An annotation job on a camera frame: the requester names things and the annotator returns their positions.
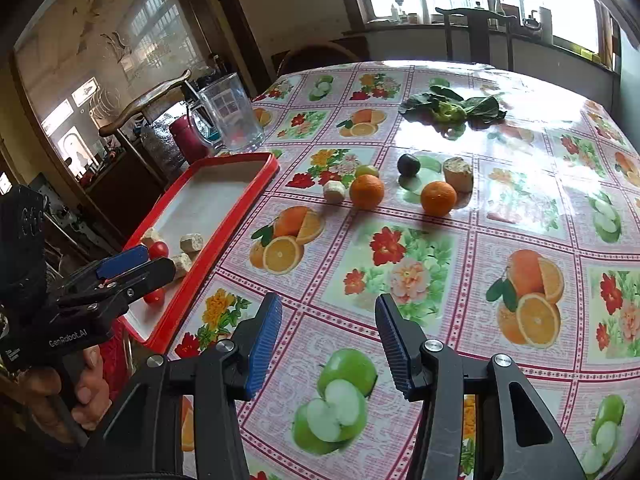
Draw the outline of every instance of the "windowsill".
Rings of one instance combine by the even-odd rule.
[[[413,23],[407,23],[404,25],[377,25],[375,27],[371,27],[371,26],[364,26],[364,30],[350,30],[348,32],[344,32],[343,35],[344,36],[354,36],[357,34],[368,34],[370,32],[381,32],[381,31],[388,31],[388,30],[407,30],[407,29],[425,29],[425,28],[442,28],[444,25],[442,23],[430,23],[429,25],[423,25],[423,24],[418,24],[415,25]],[[467,28],[466,25],[451,25],[452,28]],[[505,33],[501,32],[499,30],[489,30],[489,33],[491,34],[500,34],[501,36],[504,36]],[[555,49],[559,52],[562,52],[564,54],[568,54],[569,56],[574,56],[577,59],[581,59],[583,60],[585,63],[589,63],[590,65],[596,66],[601,70],[604,70],[607,73],[610,74],[614,74],[617,75],[615,71],[609,69],[608,67],[604,66],[601,63],[596,63],[595,61],[592,61],[591,59],[587,59],[584,56],[581,56],[580,54],[577,54],[576,52],[574,52],[573,50],[569,50],[567,48],[564,48],[562,46],[553,44],[553,45],[549,45],[546,43],[542,43],[539,40],[536,40],[535,38],[530,38],[529,36],[521,36],[519,34],[512,34],[512,36],[517,39],[517,40],[521,40],[521,41],[527,41],[529,43],[534,43],[534,44],[538,44],[541,46],[545,46],[547,48],[552,48]]]

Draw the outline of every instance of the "person's hand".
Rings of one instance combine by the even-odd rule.
[[[93,431],[111,406],[109,385],[102,378],[100,349],[92,346],[82,353],[86,367],[76,384],[79,403],[71,410],[71,415],[85,430]],[[18,384],[40,429],[60,442],[73,442],[73,437],[47,399],[60,393],[62,384],[58,373],[53,368],[31,368],[20,374]]]

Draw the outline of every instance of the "red tray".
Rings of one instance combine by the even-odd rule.
[[[271,153],[203,158],[192,164],[160,197],[125,245],[140,243],[154,227],[169,246],[180,252],[180,236],[201,233],[205,245],[192,259],[190,272],[165,286],[161,308],[137,300],[122,317],[129,333],[154,352],[164,353],[196,292],[249,208],[278,172]]]

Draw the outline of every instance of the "wooden chair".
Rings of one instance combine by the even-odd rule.
[[[484,9],[441,9],[436,11],[444,16],[444,33],[447,41],[447,59],[453,61],[453,45],[451,41],[451,23],[449,16],[452,14],[466,16],[469,31],[469,47],[471,49],[471,61],[474,63],[491,64],[491,49],[489,46],[489,22],[494,19],[500,25],[506,26],[507,31],[507,58],[508,68],[513,72],[513,37],[511,36],[511,24],[517,24],[515,16],[502,16],[490,10]]]
[[[310,68],[338,65],[342,63],[357,63],[361,61],[351,50],[347,50],[337,43],[312,43],[300,48],[289,50],[280,62],[278,77],[283,74],[300,72]]]

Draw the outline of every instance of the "tomato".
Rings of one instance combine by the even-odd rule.
[[[160,287],[157,290],[148,293],[143,299],[148,305],[162,306],[164,304],[164,288]]]
[[[149,258],[155,260],[156,258],[169,257],[169,247],[164,242],[156,242],[149,247]]]

